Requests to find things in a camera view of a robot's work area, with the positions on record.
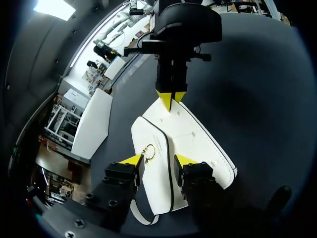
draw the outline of white handbag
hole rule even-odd
[[[136,154],[145,152],[143,185],[154,214],[148,221],[140,213],[135,200],[131,211],[144,225],[155,224],[159,214],[188,206],[174,175],[174,155],[181,154],[197,162],[205,161],[213,168],[216,181],[226,189],[237,175],[237,168],[216,140],[183,103],[172,101],[168,112],[158,98],[131,127]]]

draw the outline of table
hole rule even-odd
[[[288,212],[309,175],[317,140],[310,58],[299,35],[286,24],[249,14],[221,17],[222,42],[201,46],[212,61],[188,63],[183,103],[237,166],[238,176],[228,189],[237,206],[264,208],[279,187],[288,185],[293,190]],[[158,97],[155,80],[156,61],[150,57],[120,87],[114,86],[109,136],[91,159],[93,186],[110,162],[134,155],[131,125]],[[150,212],[143,188],[137,202]],[[121,230],[150,237],[197,231],[187,209],[164,214],[153,226],[141,225],[129,213]]]

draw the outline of screw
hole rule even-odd
[[[76,235],[74,232],[67,231],[67,232],[65,232],[65,237],[66,238],[76,238]]]
[[[118,203],[116,200],[110,200],[108,204],[110,207],[115,207]]]
[[[93,199],[94,198],[94,195],[92,193],[88,193],[86,195],[86,199]]]
[[[85,226],[85,222],[82,219],[76,219],[75,227],[83,228]]]

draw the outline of white panel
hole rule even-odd
[[[71,152],[91,159],[108,136],[112,96],[97,89],[80,119]]]
[[[123,68],[125,61],[120,57],[116,57],[114,61],[111,62],[108,69],[105,72],[105,76],[113,80],[117,73]]]

